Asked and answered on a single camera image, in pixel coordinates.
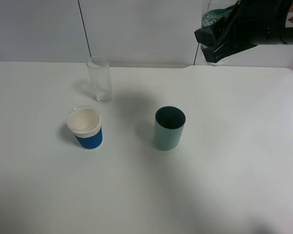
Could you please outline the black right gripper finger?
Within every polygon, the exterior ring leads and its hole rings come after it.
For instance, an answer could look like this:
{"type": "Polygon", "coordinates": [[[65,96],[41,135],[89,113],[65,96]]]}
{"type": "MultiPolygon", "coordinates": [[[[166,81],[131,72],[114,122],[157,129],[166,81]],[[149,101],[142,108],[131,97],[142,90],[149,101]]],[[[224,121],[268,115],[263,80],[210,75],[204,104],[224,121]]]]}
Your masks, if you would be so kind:
{"type": "Polygon", "coordinates": [[[202,45],[214,45],[222,35],[225,28],[225,18],[213,19],[207,26],[197,29],[194,34],[198,43],[202,45]]]}
{"type": "Polygon", "coordinates": [[[205,62],[219,63],[223,59],[243,51],[244,45],[235,45],[230,42],[225,42],[214,46],[200,44],[200,49],[203,53],[205,62]]]}

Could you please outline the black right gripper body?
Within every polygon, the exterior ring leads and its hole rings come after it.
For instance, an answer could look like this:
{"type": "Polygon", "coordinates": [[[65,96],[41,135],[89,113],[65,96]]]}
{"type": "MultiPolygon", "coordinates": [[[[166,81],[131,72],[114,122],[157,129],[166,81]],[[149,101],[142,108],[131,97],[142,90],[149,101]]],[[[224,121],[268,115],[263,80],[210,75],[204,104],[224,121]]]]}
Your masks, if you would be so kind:
{"type": "Polygon", "coordinates": [[[225,24],[219,51],[239,53],[258,45],[286,45],[286,0],[236,0],[220,9],[225,24]]]}

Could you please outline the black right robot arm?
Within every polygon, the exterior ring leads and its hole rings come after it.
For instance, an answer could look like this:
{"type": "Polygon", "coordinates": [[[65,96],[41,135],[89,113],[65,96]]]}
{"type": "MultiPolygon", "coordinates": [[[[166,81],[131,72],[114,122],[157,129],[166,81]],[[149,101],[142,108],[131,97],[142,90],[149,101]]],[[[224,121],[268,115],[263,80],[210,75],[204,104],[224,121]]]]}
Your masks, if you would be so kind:
{"type": "Polygon", "coordinates": [[[208,10],[194,34],[207,63],[258,45],[293,45],[293,0],[238,0],[208,10]]]}

